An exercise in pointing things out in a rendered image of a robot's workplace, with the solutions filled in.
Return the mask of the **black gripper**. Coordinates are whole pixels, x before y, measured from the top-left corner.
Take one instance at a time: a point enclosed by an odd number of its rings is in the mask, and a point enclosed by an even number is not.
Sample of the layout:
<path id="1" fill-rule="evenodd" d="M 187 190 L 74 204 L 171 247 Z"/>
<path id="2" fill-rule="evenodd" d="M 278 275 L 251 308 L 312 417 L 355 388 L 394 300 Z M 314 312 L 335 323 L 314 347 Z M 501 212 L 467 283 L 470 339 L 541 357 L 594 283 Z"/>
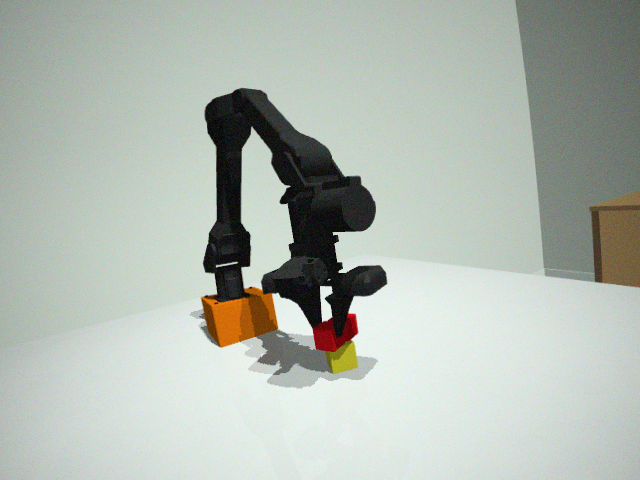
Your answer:
<path id="1" fill-rule="evenodd" d="M 335 244 L 339 242 L 338 235 L 333 232 L 321 232 L 310 235 L 293 236 L 294 243 L 288 244 L 289 251 L 298 251 L 299 256 L 310 255 L 310 250 L 322 250 L 326 258 L 331 278 L 325 280 L 321 286 L 332 286 L 332 294 L 324 299 L 330 304 L 336 337 L 343 334 L 347 316 L 354 296 L 372 296 L 388 284 L 387 274 L 381 265 L 357 266 L 354 269 L 339 273 L 343 269 L 342 262 L 337 262 Z M 272 275 L 278 269 L 266 273 L 261 280 L 264 294 L 278 293 Z M 286 297 L 296 303 L 311 328 L 322 323 L 320 286 L 314 286 L 312 292 L 305 298 Z"/>

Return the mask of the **red cube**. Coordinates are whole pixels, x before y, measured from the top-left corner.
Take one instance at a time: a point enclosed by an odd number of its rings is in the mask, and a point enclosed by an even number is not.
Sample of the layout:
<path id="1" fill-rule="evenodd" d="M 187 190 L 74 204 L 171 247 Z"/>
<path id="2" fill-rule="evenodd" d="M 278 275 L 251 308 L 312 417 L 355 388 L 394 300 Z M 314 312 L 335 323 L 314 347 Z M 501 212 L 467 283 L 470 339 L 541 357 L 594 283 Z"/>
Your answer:
<path id="1" fill-rule="evenodd" d="M 333 322 L 324 321 L 313 329 L 316 350 L 335 352 L 345 341 L 345 334 L 336 337 Z"/>
<path id="2" fill-rule="evenodd" d="M 333 318 L 328 320 L 333 322 Z M 354 336 L 358 334 L 358 325 L 356 314 L 348 314 L 346 324 L 344 327 L 345 341 L 350 341 Z"/>

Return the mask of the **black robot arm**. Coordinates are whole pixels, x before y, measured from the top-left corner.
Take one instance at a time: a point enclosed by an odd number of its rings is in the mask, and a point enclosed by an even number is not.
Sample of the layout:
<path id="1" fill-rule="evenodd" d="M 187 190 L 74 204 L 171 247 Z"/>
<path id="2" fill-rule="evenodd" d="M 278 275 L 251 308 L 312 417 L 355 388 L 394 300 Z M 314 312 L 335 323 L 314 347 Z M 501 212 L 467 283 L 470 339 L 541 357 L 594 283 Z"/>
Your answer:
<path id="1" fill-rule="evenodd" d="M 241 223 L 242 148 L 251 127 L 272 153 L 271 165 L 290 186 L 280 199 L 288 204 L 293 236 L 321 232 L 361 232 L 375 218 L 376 203 L 361 176 L 344 176 L 323 144 L 298 132 L 261 90 L 240 88 L 212 99 L 204 111 L 216 147 L 217 221 L 209 232 L 203 260 L 215 274 L 219 302 L 250 297 L 242 267 L 250 267 L 250 233 Z M 291 259 L 273 275 L 281 298 L 305 298 L 331 278 L 322 250 Z M 236 264 L 216 267 L 237 262 Z"/>

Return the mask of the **yellow cube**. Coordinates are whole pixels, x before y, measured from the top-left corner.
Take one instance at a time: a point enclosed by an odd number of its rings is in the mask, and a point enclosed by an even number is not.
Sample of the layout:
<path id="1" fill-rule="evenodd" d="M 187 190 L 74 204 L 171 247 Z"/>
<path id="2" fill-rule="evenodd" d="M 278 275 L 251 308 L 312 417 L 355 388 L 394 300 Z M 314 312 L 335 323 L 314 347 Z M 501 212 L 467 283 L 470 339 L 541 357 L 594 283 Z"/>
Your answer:
<path id="1" fill-rule="evenodd" d="M 352 339 L 350 341 L 346 341 L 346 343 L 344 343 L 335 352 L 325 352 L 327 364 L 331 368 L 333 374 L 359 367 L 356 347 Z"/>

